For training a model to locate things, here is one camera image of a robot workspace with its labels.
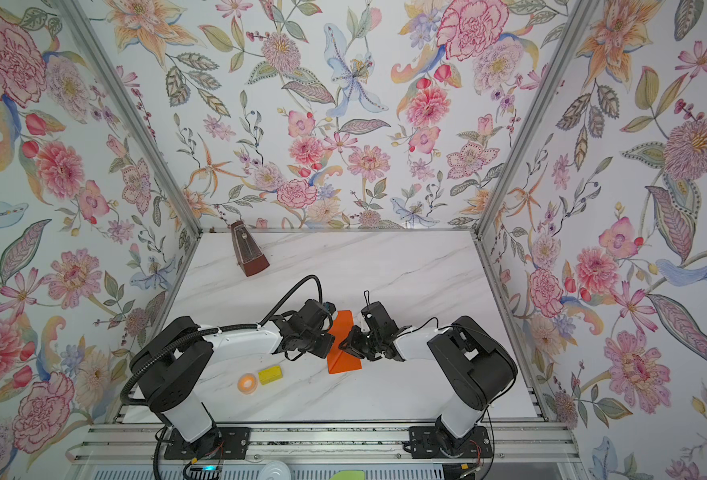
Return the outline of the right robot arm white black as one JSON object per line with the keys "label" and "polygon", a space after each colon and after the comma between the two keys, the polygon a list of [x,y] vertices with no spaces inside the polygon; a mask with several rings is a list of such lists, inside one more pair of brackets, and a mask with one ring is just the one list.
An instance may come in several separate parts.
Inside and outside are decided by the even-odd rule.
{"label": "right robot arm white black", "polygon": [[453,389],[447,408],[435,420],[433,439],[445,451],[471,440],[477,422],[489,406],[511,390],[519,368],[507,349],[473,318],[461,316],[449,326],[433,317],[421,326],[397,326],[383,304],[361,310],[367,328],[355,325],[340,349],[359,359],[376,362],[433,360]]}

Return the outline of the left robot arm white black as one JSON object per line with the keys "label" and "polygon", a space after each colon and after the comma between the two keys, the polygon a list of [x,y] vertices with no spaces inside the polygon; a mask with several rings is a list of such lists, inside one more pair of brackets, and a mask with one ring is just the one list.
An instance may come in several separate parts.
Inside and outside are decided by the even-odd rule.
{"label": "left robot arm white black", "polygon": [[335,340],[335,313],[334,304],[310,299],[298,311],[274,314],[261,323],[207,327],[179,317],[131,362],[121,402],[148,408],[183,442],[196,444],[215,435],[216,422],[195,392],[211,362],[292,352],[325,359]]}

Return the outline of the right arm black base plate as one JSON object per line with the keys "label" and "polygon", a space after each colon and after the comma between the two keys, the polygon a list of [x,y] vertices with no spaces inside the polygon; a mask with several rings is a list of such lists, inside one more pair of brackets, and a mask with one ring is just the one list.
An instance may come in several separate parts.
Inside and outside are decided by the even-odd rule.
{"label": "right arm black base plate", "polygon": [[409,438],[403,450],[413,459],[491,459],[493,440],[481,425],[465,436],[457,438],[437,426],[413,426],[407,430]]}

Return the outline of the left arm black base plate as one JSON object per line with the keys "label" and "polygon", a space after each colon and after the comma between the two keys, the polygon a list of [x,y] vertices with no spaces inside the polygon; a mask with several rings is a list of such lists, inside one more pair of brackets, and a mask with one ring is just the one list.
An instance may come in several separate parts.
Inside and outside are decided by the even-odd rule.
{"label": "left arm black base plate", "polygon": [[173,429],[165,460],[245,460],[252,430],[249,427],[213,427],[196,441],[187,441]]}

